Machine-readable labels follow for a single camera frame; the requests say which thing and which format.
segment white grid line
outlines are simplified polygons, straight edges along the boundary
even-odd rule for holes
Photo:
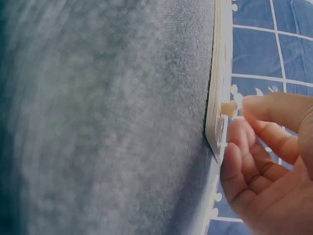
[[[261,75],[241,74],[241,73],[233,73],[232,76],[233,77],[242,77],[242,78],[263,79],[263,80],[274,81],[274,82],[284,82],[283,78],[281,78],[281,77],[271,77],[271,76],[261,76]],[[286,83],[295,84],[295,85],[302,85],[302,86],[306,86],[306,87],[313,87],[313,83],[297,81],[294,79],[286,79]]]
[[[269,0],[269,3],[270,3],[270,9],[272,11],[272,16],[273,16],[275,38],[276,38],[276,42],[277,42],[277,48],[278,48],[278,54],[279,54],[279,60],[280,60],[280,67],[281,67],[282,76],[283,76],[283,89],[284,89],[284,92],[286,93],[287,92],[287,84],[286,84],[285,65],[284,65],[282,49],[280,47],[280,42],[279,42],[279,35],[278,35],[277,21],[276,21],[276,15],[275,15],[275,9],[274,9],[273,0]],[[282,164],[281,158],[278,159],[278,164],[279,165]]]
[[[251,30],[256,30],[256,31],[263,31],[263,32],[268,32],[268,33],[275,33],[274,29],[269,29],[269,28],[261,28],[261,27],[239,25],[239,24],[233,24],[233,27],[234,28],[251,29]]]
[[[261,28],[261,27],[255,27],[255,26],[248,26],[248,25],[239,25],[239,24],[234,24],[234,28],[243,28],[243,29],[251,29],[251,30],[256,30],[256,31],[263,31],[263,32],[268,32],[268,33],[275,33],[274,29],[269,29],[269,28]],[[278,34],[286,35],[286,36],[291,36],[291,37],[296,37],[296,38],[301,38],[305,40],[309,40],[313,42],[313,38],[309,36],[304,36],[300,35],[297,33],[289,33],[281,30],[277,30]]]
[[[242,219],[238,219],[238,218],[231,218],[231,217],[214,217],[211,218],[211,220],[218,220],[218,221],[225,221],[225,222],[237,222],[237,223],[243,223]]]

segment blue surface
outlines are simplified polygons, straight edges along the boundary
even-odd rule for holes
[[[278,90],[313,95],[313,0],[236,0],[233,3],[238,11],[233,12],[232,84],[237,86],[238,93],[262,95]],[[269,154],[280,162],[274,153]],[[281,164],[292,169],[292,165],[284,161]],[[222,199],[215,202],[218,217],[211,219],[208,234],[251,235],[229,207],[221,184],[217,192],[222,194]]]
[[[313,37],[313,4],[308,0],[273,0],[277,29]]]
[[[274,33],[234,28],[233,38],[233,73],[282,77]]]

